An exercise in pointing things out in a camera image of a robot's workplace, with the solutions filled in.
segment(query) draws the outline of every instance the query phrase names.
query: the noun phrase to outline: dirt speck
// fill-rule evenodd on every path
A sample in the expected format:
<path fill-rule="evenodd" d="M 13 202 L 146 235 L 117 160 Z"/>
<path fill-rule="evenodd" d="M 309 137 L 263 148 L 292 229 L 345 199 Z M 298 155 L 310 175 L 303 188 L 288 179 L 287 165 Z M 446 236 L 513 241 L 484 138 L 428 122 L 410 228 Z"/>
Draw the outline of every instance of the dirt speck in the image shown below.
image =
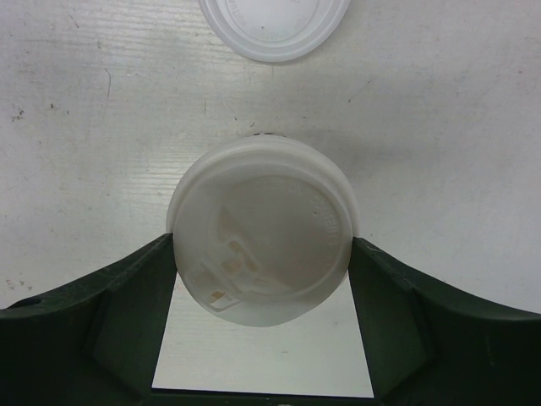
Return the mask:
<path fill-rule="evenodd" d="M 224 295 L 225 295 L 224 292 L 218 292 L 218 291 L 215 291 L 211 296 L 212 296 L 214 299 L 219 300 L 219 299 L 221 299 Z"/>
<path fill-rule="evenodd" d="M 15 120 L 22 120 L 23 119 L 23 114 L 25 114 L 25 110 L 23 110 L 22 108 L 19 107 L 19 113 L 16 116 L 11 117 L 11 122 L 13 122 Z"/>

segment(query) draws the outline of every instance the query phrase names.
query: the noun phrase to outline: white plastic lid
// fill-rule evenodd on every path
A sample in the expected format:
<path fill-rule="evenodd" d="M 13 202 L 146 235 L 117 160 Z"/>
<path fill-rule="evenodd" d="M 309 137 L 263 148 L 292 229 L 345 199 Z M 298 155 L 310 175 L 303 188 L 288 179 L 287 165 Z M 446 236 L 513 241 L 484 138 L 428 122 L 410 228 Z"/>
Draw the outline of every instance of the white plastic lid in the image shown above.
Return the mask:
<path fill-rule="evenodd" d="M 358 206 L 338 166 L 258 135 L 201 157 L 167 212 L 186 289 L 210 313 L 275 326 L 312 310 L 347 272 Z"/>
<path fill-rule="evenodd" d="M 199 0 L 210 27 L 232 49 L 263 62 L 302 57 L 340 24 L 350 0 Z"/>

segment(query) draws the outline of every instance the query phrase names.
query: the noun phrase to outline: white table surface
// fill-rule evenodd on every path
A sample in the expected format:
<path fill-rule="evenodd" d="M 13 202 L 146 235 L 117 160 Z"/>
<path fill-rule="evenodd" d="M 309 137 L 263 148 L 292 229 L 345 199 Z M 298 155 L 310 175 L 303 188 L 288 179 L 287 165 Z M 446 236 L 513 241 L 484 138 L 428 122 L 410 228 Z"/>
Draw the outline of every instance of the white table surface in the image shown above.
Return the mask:
<path fill-rule="evenodd" d="M 272 66 L 223 45 L 195 0 L 4 1 L 0 306 L 162 234 L 195 159 L 274 131 L 343 169 L 363 237 L 541 312 L 539 21 L 538 0 L 352 0 L 315 52 Z M 155 386 L 369 396 L 348 286 L 255 329 L 178 283 Z"/>

